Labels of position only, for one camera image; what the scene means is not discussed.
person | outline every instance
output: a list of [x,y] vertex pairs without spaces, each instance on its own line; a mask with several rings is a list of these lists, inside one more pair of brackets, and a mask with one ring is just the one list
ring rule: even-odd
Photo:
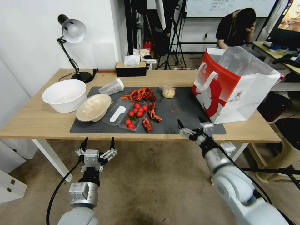
[[251,42],[255,30],[256,13],[252,8],[237,10],[225,16],[216,33],[217,46],[227,49]]

desk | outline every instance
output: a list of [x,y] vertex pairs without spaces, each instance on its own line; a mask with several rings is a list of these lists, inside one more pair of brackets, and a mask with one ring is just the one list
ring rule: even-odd
[[[50,85],[56,83],[60,77],[71,73],[72,69],[60,69],[12,118],[6,126],[0,130],[0,138],[30,138],[42,151],[46,158],[64,176],[68,169],[59,159],[55,151],[46,139],[76,139],[83,140],[86,136],[90,140],[116,141],[183,141],[179,134],[104,134],[104,133],[70,133],[69,130],[76,118],[75,112],[58,113],[42,100],[42,93]],[[87,83],[88,93],[93,86],[103,86],[117,76],[113,72],[97,73],[94,80]],[[147,70],[145,77],[123,77],[125,86],[159,86],[168,84],[174,87],[191,87],[196,77],[195,71],[188,70]],[[248,121],[226,123],[224,127],[227,134],[214,135],[217,142],[232,141],[235,143],[278,143],[277,134],[263,119],[258,111]]]
[[[266,59],[264,61],[265,63],[269,63],[270,60],[279,59],[285,54],[288,54],[288,52],[281,49],[277,51],[271,51],[268,47],[263,45],[263,42],[253,42],[253,45],[263,52],[264,55],[266,55]],[[286,63],[282,63],[282,65],[284,65],[288,70],[296,74],[300,74],[300,68]],[[271,91],[300,91],[300,83],[280,82],[279,84],[274,85]]]

lamp shade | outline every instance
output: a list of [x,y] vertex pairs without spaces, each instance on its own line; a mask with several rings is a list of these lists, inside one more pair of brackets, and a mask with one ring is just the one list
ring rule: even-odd
[[69,19],[63,14],[58,16],[58,22],[62,26],[62,35],[67,42],[78,43],[84,39],[87,29],[83,22]]

robotic arm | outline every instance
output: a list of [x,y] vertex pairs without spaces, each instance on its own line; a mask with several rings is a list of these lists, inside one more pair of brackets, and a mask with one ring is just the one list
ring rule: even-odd
[[216,144],[212,138],[212,123],[201,122],[198,129],[191,130],[178,120],[178,126],[183,137],[195,141],[202,149],[214,187],[235,215],[237,225],[288,225],[274,206],[254,196],[256,190],[252,180],[232,165],[228,156],[235,150],[234,145],[230,142],[222,143],[221,147]]
[[[71,197],[71,206],[73,210],[66,212],[59,220],[58,225],[98,225],[99,222],[95,217],[93,208],[97,206],[98,202],[98,188],[100,186],[99,175],[103,171],[103,166],[108,163],[115,155],[114,138],[112,138],[111,146],[105,153],[98,150],[85,150],[88,138],[81,144],[79,150],[76,150],[79,156],[78,163],[83,162],[81,172],[83,177],[78,182],[72,183],[69,189]],[[47,225],[49,225],[50,209],[47,211]]]
[[[262,197],[257,197],[253,183],[245,172],[236,166],[228,156],[235,147],[232,143],[222,143],[220,146],[213,140],[213,124],[201,121],[198,129],[188,129],[178,120],[180,134],[186,139],[195,141],[202,149],[202,156],[206,159],[207,166],[212,175],[212,181],[218,195],[226,201],[236,217],[237,225],[288,225],[280,212]],[[100,186],[99,174],[103,166],[116,154],[114,139],[105,153],[98,150],[85,150],[88,138],[81,144],[76,153],[79,156],[77,164],[62,179],[54,191],[49,203],[46,222],[50,224],[50,209],[56,192],[65,178],[83,162],[81,172],[83,177],[78,182],[72,183],[69,189],[73,210],[66,212],[58,225],[98,225],[93,208],[97,206],[98,187]]]

tissue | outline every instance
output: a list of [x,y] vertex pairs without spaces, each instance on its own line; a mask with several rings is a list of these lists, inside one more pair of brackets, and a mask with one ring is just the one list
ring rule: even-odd
[[124,59],[124,65],[125,66],[133,66],[133,65],[139,65],[140,64],[140,57],[139,56],[125,56]]

